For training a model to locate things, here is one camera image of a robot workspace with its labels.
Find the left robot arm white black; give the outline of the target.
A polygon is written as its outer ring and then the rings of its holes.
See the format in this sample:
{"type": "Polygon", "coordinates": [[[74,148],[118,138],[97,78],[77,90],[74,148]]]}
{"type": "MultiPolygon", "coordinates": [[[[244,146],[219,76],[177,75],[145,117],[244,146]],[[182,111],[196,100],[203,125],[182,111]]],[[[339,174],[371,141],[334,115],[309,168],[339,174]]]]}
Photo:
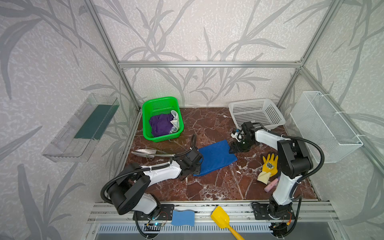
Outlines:
{"type": "Polygon", "coordinates": [[[139,150],[147,158],[164,157],[168,162],[140,166],[129,164],[115,178],[101,188],[101,198],[113,205],[119,215],[133,212],[142,213],[150,220],[158,218],[163,211],[162,204],[152,194],[147,194],[148,187],[170,179],[184,180],[188,176],[199,175],[204,157],[196,147],[197,135],[191,138],[190,148],[179,154],[158,154],[156,150],[139,150]]]}

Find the blue towel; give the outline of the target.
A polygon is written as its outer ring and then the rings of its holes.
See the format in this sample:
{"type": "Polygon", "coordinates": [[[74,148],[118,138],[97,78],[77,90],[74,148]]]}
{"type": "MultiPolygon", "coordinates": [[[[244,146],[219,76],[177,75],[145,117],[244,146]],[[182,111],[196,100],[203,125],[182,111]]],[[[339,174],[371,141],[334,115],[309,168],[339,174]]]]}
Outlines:
{"type": "Polygon", "coordinates": [[[236,162],[238,158],[235,154],[230,154],[229,151],[230,145],[226,140],[199,149],[203,155],[203,160],[200,173],[194,174],[194,176],[204,176],[236,162]]]}

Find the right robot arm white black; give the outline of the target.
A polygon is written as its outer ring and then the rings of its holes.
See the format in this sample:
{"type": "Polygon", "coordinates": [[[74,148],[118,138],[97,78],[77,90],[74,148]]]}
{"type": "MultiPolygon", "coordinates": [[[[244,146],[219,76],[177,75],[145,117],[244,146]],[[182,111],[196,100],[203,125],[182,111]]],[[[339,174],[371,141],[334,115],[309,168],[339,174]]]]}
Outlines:
{"type": "Polygon", "coordinates": [[[262,143],[278,151],[278,169],[281,171],[277,189],[267,207],[267,213],[272,219],[280,219],[294,201],[294,192],[304,179],[318,172],[325,163],[323,150],[314,142],[300,137],[278,135],[258,123],[255,128],[252,122],[245,122],[240,130],[232,131],[235,139],[230,144],[230,154],[248,152],[256,143],[262,143]],[[318,166],[312,170],[313,162],[306,144],[315,147],[320,154],[318,166]]]}

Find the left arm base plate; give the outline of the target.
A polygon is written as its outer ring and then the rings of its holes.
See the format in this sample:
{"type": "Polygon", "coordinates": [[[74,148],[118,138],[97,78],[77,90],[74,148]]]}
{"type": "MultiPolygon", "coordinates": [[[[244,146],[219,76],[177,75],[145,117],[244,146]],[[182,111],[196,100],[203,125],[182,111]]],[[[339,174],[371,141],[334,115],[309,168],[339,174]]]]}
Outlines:
{"type": "Polygon", "coordinates": [[[144,214],[140,211],[135,211],[133,220],[138,221],[171,221],[173,218],[173,211],[175,205],[173,204],[161,204],[156,207],[150,214],[144,214]]]}

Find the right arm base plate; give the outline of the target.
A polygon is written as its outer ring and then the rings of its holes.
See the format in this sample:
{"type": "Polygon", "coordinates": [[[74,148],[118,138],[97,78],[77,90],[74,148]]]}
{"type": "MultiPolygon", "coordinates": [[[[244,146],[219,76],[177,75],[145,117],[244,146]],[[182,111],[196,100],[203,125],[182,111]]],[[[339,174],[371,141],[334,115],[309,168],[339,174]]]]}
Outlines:
{"type": "Polygon", "coordinates": [[[282,206],[275,202],[252,202],[251,208],[253,210],[255,220],[291,221],[296,219],[292,203],[282,206]]]}

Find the purple towel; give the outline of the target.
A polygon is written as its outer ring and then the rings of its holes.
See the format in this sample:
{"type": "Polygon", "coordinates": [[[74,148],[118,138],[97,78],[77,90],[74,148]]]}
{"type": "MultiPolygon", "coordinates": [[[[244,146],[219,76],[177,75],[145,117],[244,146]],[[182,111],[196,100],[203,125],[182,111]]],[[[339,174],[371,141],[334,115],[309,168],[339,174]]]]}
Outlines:
{"type": "Polygon", "coordinates": [[[174,125],[171,121],[174,120],[172,114],[161,114],[157,116],[152,116],[149,120],[150,126],[152,128],[152,135],[154,137],[160,137],[169,135],[172,132],[174,125]]]}

